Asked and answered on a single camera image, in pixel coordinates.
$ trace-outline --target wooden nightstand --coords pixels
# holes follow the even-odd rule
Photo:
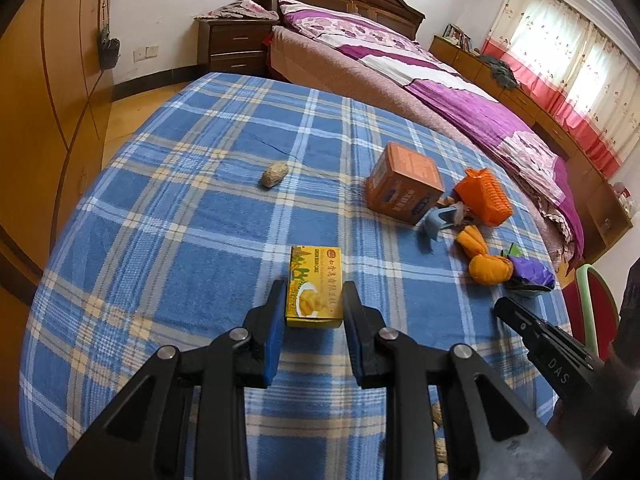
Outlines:
[[[262,43],[278,20],[203,20],[198,22],[198,66],[202,73],[267,75]]]

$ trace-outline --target pillow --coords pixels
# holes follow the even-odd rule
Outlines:
[[[278,0],[287,25],[311,38],[322,41],[324,35],[337,35],[365,42],[369,46],[386,46],[423,56],[425,51],[402,34],[359,14],[323,9],[296,0]]]

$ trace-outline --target yellow box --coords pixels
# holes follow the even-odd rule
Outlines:
[[[341,292],[339,248],[291,248],[286,307],[288,326],[338,328],[342,324]]]

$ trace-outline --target orange cloth pouch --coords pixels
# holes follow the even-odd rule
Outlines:
[[[468,225],[460,231],[456,241],[471,258],[469,274],[477,283],[492,286],[511,279],[513,264],[510,259],[488,254],[489,248],[475,225]]]
[[[467,168],[466,177],[453,188],[462,202],[486,225],[496,227],[513,214],[511,203],[487,168]]]

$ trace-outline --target pink bedsheet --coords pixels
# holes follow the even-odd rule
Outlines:
[[[340,52],[285,27],[273,27],[271,65],[288,81],[361,101],[426,126],[462,145],[478,150],[449,121],[406,92],[396,83]],[[554,267],[571,259],[572,251],[556,224],[544,218],[523,192]]]

